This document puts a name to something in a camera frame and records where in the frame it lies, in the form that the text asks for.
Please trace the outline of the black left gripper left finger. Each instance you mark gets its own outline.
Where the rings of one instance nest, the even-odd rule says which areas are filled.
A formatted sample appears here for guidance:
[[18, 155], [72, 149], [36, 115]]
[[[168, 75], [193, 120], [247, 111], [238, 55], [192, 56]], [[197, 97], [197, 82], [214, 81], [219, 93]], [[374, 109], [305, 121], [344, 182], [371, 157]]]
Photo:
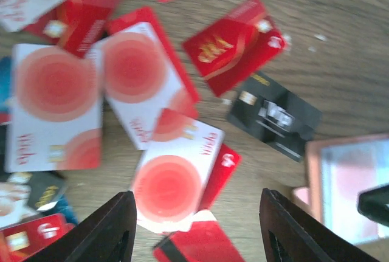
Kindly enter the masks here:
[[60, 239], [27, 259], [31, 262], [130, 262], [136, 235], [133, 192], [117, 193]]

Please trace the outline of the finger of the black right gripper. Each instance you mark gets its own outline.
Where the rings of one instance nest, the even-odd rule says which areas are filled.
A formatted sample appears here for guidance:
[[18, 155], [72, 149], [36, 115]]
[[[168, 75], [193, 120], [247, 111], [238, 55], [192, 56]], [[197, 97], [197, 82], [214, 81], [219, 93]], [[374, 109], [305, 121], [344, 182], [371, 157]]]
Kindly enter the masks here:
[[359, 194], [357, 210], [364, 217], [388, 227], [388, 188], [383, 185]]

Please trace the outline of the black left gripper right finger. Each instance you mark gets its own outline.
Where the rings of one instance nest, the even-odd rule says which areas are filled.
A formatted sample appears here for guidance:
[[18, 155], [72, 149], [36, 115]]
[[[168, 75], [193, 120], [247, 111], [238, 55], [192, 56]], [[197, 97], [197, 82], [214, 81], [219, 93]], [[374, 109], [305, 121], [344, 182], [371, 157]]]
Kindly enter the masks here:
[[276, 190], [263, 189], [259, 218], [267, 261], [377, 260], [337, 236]]

